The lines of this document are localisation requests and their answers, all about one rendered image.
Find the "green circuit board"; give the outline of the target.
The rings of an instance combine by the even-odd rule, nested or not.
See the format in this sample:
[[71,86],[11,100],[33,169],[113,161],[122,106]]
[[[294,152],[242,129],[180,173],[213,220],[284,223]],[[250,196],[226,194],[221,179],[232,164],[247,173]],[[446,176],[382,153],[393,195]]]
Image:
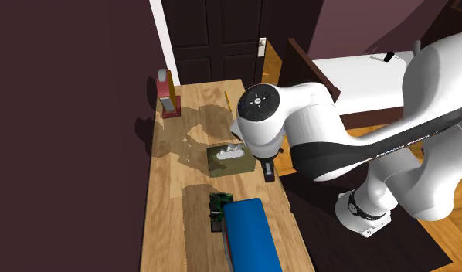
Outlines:
[[231,193],[212,192],[209,194],[209,218],[212,233],[222,231],[223,207],[231,202],[233,202],[233,194]]

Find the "dark panelled door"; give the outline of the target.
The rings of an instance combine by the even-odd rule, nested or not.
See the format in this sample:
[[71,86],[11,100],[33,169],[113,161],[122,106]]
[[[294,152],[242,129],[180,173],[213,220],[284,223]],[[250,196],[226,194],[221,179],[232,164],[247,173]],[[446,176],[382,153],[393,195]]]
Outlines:
[[273,0],[148,0],[176,86],[262,81]]

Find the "olive green tissue box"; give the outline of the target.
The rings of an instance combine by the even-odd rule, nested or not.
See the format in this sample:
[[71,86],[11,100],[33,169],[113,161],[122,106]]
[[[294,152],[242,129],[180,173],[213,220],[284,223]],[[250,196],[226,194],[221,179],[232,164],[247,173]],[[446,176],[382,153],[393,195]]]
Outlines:
[[209,176],[217,178],[253,172],[256,160],[244,144],[222,144],[206,149]]

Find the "wooden table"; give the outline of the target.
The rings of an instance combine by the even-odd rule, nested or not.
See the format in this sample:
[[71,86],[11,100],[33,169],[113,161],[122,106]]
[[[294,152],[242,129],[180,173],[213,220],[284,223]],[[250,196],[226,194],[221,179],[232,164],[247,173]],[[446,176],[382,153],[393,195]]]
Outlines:
[[259,165],[253,172],[209,177],[206,149],[237,141],[229,127],[245,90],[242,82],[175,90],[180,117],[164,119],[161,105],[156,107],[141,272],[229,272],[222,236],[210,230],[212,192],[261,199],[283,272],[315,272],[280,181],[265,182]]

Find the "dark robot stand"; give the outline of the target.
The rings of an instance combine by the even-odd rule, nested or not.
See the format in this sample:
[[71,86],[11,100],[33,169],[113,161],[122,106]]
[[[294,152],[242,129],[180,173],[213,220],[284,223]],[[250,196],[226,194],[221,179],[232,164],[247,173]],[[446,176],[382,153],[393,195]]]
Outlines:
[[340,193],[359,187],[368,173],[361,165],[342,177],[313,182],[300,173],[280,177],[316,272],[430,272],[452,260],[401,206],[391,223],[365,238],[335,215]]

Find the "bed with white mattress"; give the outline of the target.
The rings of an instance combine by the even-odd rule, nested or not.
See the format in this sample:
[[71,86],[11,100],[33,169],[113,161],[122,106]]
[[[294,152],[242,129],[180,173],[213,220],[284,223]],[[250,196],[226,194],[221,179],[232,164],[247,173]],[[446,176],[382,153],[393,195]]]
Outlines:
[[346,129],[389,124],[403,115],[403,75],[413,52],[312,60],[297,42],[286,41],[278,85],[324,84]]

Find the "blue box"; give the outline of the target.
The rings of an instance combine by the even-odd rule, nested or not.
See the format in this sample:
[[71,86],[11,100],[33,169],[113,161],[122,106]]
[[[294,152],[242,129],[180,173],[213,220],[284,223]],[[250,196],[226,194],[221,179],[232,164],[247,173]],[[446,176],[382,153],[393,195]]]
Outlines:
[[283,272],[260,199],[227,203],[223,214],[230,272]]

